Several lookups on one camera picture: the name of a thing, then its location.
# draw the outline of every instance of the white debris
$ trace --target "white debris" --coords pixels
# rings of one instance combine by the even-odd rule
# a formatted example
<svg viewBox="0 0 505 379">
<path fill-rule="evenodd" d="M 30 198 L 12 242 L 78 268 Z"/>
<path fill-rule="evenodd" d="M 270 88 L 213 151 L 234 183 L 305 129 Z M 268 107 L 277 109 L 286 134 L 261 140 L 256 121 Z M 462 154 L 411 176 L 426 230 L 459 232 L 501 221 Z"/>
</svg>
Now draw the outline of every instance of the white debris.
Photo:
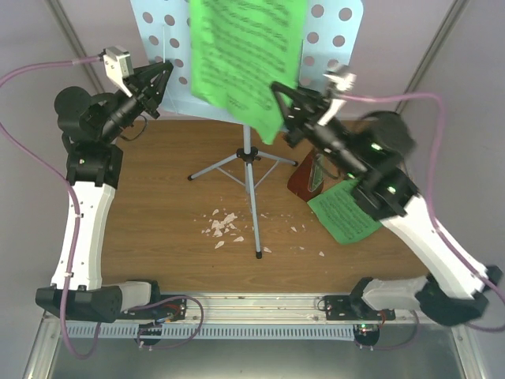
<svg viewBox="0 0 505 379">
<path fill-rule="evenodd" d="M 226 225 L 227 223 L 231 223 L 233 220 L 236 220 L 237 217 L 235 216 L 234 213 L 230 213 L 228 216 L 226 216 L 223 220 L 223 223 L 224 225 Z"/>
</svg>

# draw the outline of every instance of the pink cable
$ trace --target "pink cable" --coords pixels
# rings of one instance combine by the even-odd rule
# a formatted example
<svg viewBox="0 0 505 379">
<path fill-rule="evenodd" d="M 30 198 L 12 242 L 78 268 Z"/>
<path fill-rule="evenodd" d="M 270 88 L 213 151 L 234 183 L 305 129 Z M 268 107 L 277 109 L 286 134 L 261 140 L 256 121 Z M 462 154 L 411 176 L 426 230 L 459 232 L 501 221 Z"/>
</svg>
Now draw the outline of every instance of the pink cable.
<svg viewBox="0 0 505 379">
<path fill-rule="evenodd" d="M 87 57 L 87 58 L 80 58 L 80 59 L 74 59 L 72 61 L 63 61 L 63 62 L 48 62 L 48 63 L 39 63 L 36 65 L 29 65 L 25 67 L 21 67 L 19 69 L 15 69 L 11 73 L 6 74 L 4 77 L 0 78 L 0 88 L 7 83 L 7 81 L 10 81 L 17 75 L 21 75 L 22 73 L 27 73 L 28 71 L 32 71 L 34 69 L 49 69 L 49 68 L 54 68 L 54 67 L 70 67 L 70 66 L 75 66 L 75 65 L 81 65 L 84 63 L 93 63 L 93 62 L 98 62 L 100 60 L 100 57 L 95 56 L 95 57 Z M 73 226 L 73 236 L 72 236 L 72 243 L 70 244 L 70 251 L 69 251 L 69 260 L 67 261 L 66 265 L 66 271 L 67 272 L 72 272 L 72 266 L 73 266 L 73 257 L 76 252 L 76 246 L 77 246 L 77 237 L 79 235 L 79 227 L 80 227 L 80 207 L 79 207 L 79 201 L 77 200 L 77 195 L 74 192 L 72 186 L 70 183 L 67 182 L 65 177 L 56 170 L 56 168 L 52 167 L 49 163 L 41 159 L 39 156 L 37 156 L 34 152 L 31 152 L 28 148 L 22 145 L 16 138 L 14 138 L 12 135 L 10 135 L 9 132 L 7 132 L 6 128 L 4 125 L 0 122 L 0 133 L 5 136 L 5 138 L 10 141 L 14 146 L 19 148 L 22 152 L 26 153 L 30 157 L 32 157 L 36 162 L 42 164 L 46 169 L 48 169 L 50 172 L 56 175 L 56 177 L 65 184 L 66 190 L 69 193 L 70 198 L 72 199 L 73 202 L 73 207 L 76 212 L 76 222 Z M 66 347 L 69 349 L 70 353 L 75 356 L 78 359 L 87 359 L 89 358 L 93 352 L 96 349 L 96 344 L 98 343 L 98 334 L 100 331 L 100 325 L 96 325 L 96 330 L 95 330 L 95 335 L 93 338 L 93 346 L 92 349 L 87 353 L 87 354 L 80 354 L 76 351 L 75 347 L 72 345 L 70 342 L 69 338 L 69 333 L 66 328 L 66 300 L 68 297 L 69 293 L 69 287 L 70 287 L 70 276 L 67 276 L 65 278 L 65 282 L 63 285 L 63 292 L 62 292 L 62 302 L 60 303 L 60 326 L 62 329 L 62 338 L 63 342 L 65 343 Z"/>
<path fill-rule="evenodd" d="M 435 231 L 440 236 L 443 243 L 446 244 L 447 248 L 465 265 L 467 269 L 469 269 L 470 272 L 472 272 L 472 274 L 474 274 L 476 277 L 482 280 L 482 282 L 486 286 L 491 288 L 498 295 L 503 304 L 505 304 L 505 294 L 491 280 L 481 276 L 481 274 L 479 274 L 479 272 L 461 255 L 459 250 L 454 245 L 452 245 L 452 243 L 447 239 L 447 236 L 440 230 L 439 223 L 436 219 L 435 208 L 433 206 L 435 169 L 436 169 L 436 161 L 440 150 L 440 145 L 442 144 L 443 131 L 445 130 L 446 126 L 446 111 L 440 96 L 431 92 L 415 92 L 415 93 L 406 93 L 405 95 L 388 96 L 388 97 L 361 97 L 361 96 L 342 95 L 341 98 L 344 100 L 359 101 L 362 103 L 396 103 L 398 101 L 409 99 L 433 99 L 436 101 L 436 104 L 439 108 L 439 113 L 437 117 L 435 136 L 433 138 L 429 156 L 428 184 L 427 184 L 428 188 L 426 189 L 426 204 L 428 206 L 429 219 L 431 220 Z M 473 325 L 470 323 L 466 325 L 469 328 L 480 330 L 482 332 L 505 331 L 505 324 L 499 327 L 485 327 L 485 326 Z"/>
</svg>

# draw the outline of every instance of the black bracket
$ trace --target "black bracket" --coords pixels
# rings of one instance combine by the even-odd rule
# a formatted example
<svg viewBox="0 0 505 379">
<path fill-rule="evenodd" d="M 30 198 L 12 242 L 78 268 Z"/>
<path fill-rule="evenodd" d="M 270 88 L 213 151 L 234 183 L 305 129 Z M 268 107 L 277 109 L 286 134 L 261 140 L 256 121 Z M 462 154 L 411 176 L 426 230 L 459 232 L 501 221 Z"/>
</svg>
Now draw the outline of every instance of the black bracket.
<svg viewBox="0 0 505 379">
<path fill-rule="evenodd" d="M 328 295 L 323 297 L 324 312 L 328 321 L 382 321 L 380 312 L 368 308 L 358 314 L 351 306 L 349 295 Z M 394 310 L 383 310 L 386 321 L 396 318 Z"/>
<path fill-rule="evenodd" d="M 237 150 L 237 157 L 242 159 L 246 163 L 252 163 L 255 160 L 261 160 L 261 157 L 257 155 L 258 155 L 258 148 L 255 148 L 254 146 L 251 147 L 251 152 L 249 154 L 245 154 L 243 148 L 239 148 Z"/>
</svg>

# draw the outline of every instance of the white wall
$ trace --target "white wall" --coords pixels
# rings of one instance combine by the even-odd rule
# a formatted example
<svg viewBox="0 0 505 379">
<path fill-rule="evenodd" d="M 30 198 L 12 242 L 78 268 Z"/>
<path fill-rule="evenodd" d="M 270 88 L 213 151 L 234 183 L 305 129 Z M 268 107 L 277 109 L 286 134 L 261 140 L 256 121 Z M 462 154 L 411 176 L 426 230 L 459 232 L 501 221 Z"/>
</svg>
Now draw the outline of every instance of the white wall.
<svg viewBox="0 0 505 379">
<path fill-rule="evenodd" d="M 364 15 L 350 61 L 357 74 L 354 93 L 403 93 L 452 0 L 362 2 Z M 135 66 L 147 64 L 129 0 L 61 0 L 61 4 L 89 54 L 119 44 L 132 53 Z M 107 90 L 113 89 L 101 72 L 98 75 Z M 355 118 L 371 109 L 367 104 L 352 103 L 344 107 L 342 116 Z M 169 113 L 163 116 L 174 117 Z"/>
<path fill-rule="evenodd" d="M 447 104 L 447 132 L 436 170 L 435 206 L 439 219 L 460 243 L 485 264 L 505 270 L 505 39 L 502 2 L 472 0 L 421 82 Z M 435 122 L 430 103 L 414 102 L 404 117 L 419 147 L 409 165 L 426 185 L 428 148 Z M 505 306 L 492 306 L 485 324 L 502 325 Z M 505 335 L 478 333 L 489 377 L 502 378 Z"/>
<path fill-rule="evenodd" d="M 73 58 L 39 0 L 2 2 L 0 76 L 30 63 Z M 53 101 L 64 87 L 92 90 L 81 68 L 51 69 L 13 79 L 0 91 L 0 120 L 29 148 L 65 172 Z M 49 284 L 65 229 L 63 185 L 0 136 L 0 367 L 22 376 L 42 310 L 38 287 Z"/>
</svg>

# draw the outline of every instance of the hole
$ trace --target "hole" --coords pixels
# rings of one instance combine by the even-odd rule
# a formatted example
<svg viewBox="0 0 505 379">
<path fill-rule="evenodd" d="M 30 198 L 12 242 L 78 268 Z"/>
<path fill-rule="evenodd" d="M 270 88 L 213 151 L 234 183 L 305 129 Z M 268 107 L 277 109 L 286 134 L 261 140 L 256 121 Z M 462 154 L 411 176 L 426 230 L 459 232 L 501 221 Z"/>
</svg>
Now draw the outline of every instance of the hole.
<svg viewBox="0 0 505 379">
<path fill-rule="evenodd" d="M 155 46 L 159 43 L 158 39 L 154 36 L 149 36 L 149 42 Z"/>
<path fill-rule="evenodd" d="M 145 22 L 148 24 L 152 23 L 152 15 L 149 12 L 144 12 L 142 13 L 142 18 L 144 19 Z"/>
<path fill-rule="evenodd" d="M 348 21 L 353 16 L 353 11 L 349 8 L 342 8 L 339 12 L 339 19 L 342 21 Z"/>
<path fill-rule="evenodd" d="M 175 19 L 170 14 L 167 14 L 165 16 L 165 22 L 169 26 L 174 26 L 175 25 Z"/>
<path fill-rule="evenodd" d="M 305 58 L 303 58 L 303 63 L 305 63 L 307 66 L 314 66 L 314 57 L 311 57 L 311 56 L 307 56 Z"/>
<path fill-rule="evenodd" d="M 310 43 L 317 43 L 317 41 L 319 41 L 319 34 L 317 34 L 316 32 L 310 32 L 310 33 L 307 35 L 307 40 L 308 40 Z"/>
<path fill-rule="evenodd" d="M 303 77 L 302 79 L 300 79 L 300 85 L 303 85 L 304 87 L 310 85 L 310 77 Z"/>
<path fill-rule="evenodd" d="M 315 4 L 310 10 L 310 13 L 312 13 L 314 17 L 319 18 L 324 14 L 324 7 L 320 4 Z"/>
<path fill-rule="evenodd" d="M 179 47 L 179 41 L 177 41 L 175 38 L 170 38 L 170 45 L 177 49 Z"/>
<path fill-rule="evenodd" d="M 336 65 L 338 65 L 339 61 L 337 59 L 330 59 L 328 61 L 328 68 L 333 68 L 335 67 Z"/>
<path fill-rule="evenodd" d="M 345 42 L 346 42 L 346 39 L 344 38 L 344 36 L 336 36 L 333 39 L 333 45 L 336 47 L 341 47 Z"/>
</svg>

